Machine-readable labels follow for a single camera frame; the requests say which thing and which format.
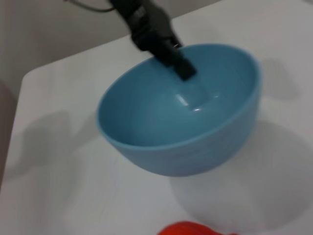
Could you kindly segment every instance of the bowl rim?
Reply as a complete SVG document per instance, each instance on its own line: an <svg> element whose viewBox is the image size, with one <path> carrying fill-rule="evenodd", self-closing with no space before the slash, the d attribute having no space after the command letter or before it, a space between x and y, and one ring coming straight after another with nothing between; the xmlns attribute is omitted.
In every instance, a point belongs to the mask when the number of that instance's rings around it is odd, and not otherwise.
<svg viewBox="0 0 313 235"><path fill-rule="evenodd" d="M248 99L242 103L242 105L233 113L233 115L231 115L227 120L225 120L224 122L222 122L221 124L217 125L216 127L210 129L209 131L204 132L201 135L189 138L185 141L180 141L180 142L176 142L176 143L170 143L170 144L164 144L164 145L157 145L157 146L140 146L140 145L131 145L131 144L127 144L127 143L122 143L120 141L115 140L114 138L110 137L102 128L101 124L100 124L100 111L101 111L101 106L102 103L104 101L104 99L107 96L107 93L109 92L109 90L126 74L128 74L130 71L134 70L135 68L141 66L142 64L151 61L151 60L155 60L155 57L151 57L147 60L144 60L142 62L140 62L139 64L137 64L136 66L132 67L131 69L127 70L125 73L123 73L123 75L121 75L118 79L116 79L110 86L109 88L105 91L105 93L103 94L102 98L100 99L100 102L98 104L98 108L97 108L97 112L96 112L96 123L97 123L97 127L100 130L101 134L107 139L108 142L110 142L111 144L113 144L114 146L118 147L118 148L123 148L123 149L130 149L130 150L136 150L136 151L158 151L158 150L168 150L168 149L173 149L173 148L178 148L178 147L182 147L185 145L189 145L192 143L195 143L201 139L205 139L208 136L211 136L219 131L221 131L222 129L224 129L226 126L228 126L229 124L231 124L246 108L247 106L249 106L249 104L254 100L255 96L259 95L259 91L261 90L261 77L262 77L262 72L261 72L261 68L259 63L257 62L257 60L254 58L254 56L242 49L239 48L237 46L233 46L233 45L228 45L228 44L218 44L218 43L213 43L213 44L195 44L195 45L189 45L189 46L185 46L182 47L182 49L184 48L191 48L191 47L202 47L202 46L218 46L218 47L227 47L230 49L234 49L242 54L245 54L252 62L255 71L256 71L256 83L255 86L253 87L253 90L251 92L251 94L249 95Z"/></svg>

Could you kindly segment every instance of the black cable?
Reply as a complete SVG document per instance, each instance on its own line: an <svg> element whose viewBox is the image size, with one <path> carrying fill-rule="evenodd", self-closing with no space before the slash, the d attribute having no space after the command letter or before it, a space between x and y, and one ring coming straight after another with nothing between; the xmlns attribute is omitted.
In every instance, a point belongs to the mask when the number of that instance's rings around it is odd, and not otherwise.
<svg viewBox="0 0 313 235"><path fill-rule="evenodd" d="M110 11L113 11L115 10L114 7L112 8L108 8L108 9L99 9L99 8L95 8L95 7L92 7L92 6L89 6L89 5L86 5L84 3L81 3L79 1L76 1L76 0L64 0L64 1L68 1L76 6L79 6L85 10L88 10L88 11L93 11L93 12L98 12L98 13L107 13L107 12L110 12Z"/></svg>

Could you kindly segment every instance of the table surface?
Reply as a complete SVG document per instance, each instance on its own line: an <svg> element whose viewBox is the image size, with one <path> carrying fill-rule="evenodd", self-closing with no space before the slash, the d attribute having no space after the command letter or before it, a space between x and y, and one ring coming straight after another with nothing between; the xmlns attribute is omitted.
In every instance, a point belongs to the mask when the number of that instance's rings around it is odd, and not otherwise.
<svg viewBox="0 0 313 235"><path fill-rule="evenodd" d="M228 43L264 73L256 130L232 160L168 178L100 136L104 91L147 59L129 37L27 74L0 194L2 235L147 235L191 220L241 235L313 230L313 4L223 0L173 20L186 45Z"/></svg>

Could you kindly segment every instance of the white wall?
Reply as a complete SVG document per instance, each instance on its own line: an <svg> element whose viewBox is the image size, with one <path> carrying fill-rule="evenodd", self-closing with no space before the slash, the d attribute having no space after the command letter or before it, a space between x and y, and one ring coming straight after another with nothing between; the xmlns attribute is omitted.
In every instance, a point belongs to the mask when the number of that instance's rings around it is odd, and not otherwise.
<svg viewBox="0 0 313 235"><path fill-rule="evenodd" d="M156 0L172 17L216 1ZM28 71L128 34L115 12L95 14L62 0L0 0L0 11L0 81L15 97Z"/></svg>

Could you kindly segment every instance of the orange-red toy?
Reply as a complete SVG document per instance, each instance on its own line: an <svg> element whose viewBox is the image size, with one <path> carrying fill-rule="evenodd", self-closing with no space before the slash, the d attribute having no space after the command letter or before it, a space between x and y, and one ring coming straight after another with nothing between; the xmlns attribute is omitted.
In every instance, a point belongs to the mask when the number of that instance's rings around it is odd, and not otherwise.
<svg viewBox="0 0 313 235"><path fill-rule="evenodd" d="M166 227L158 235L222 235L222 234L219 234L204 225L185 221L172 224Z"/></svg>

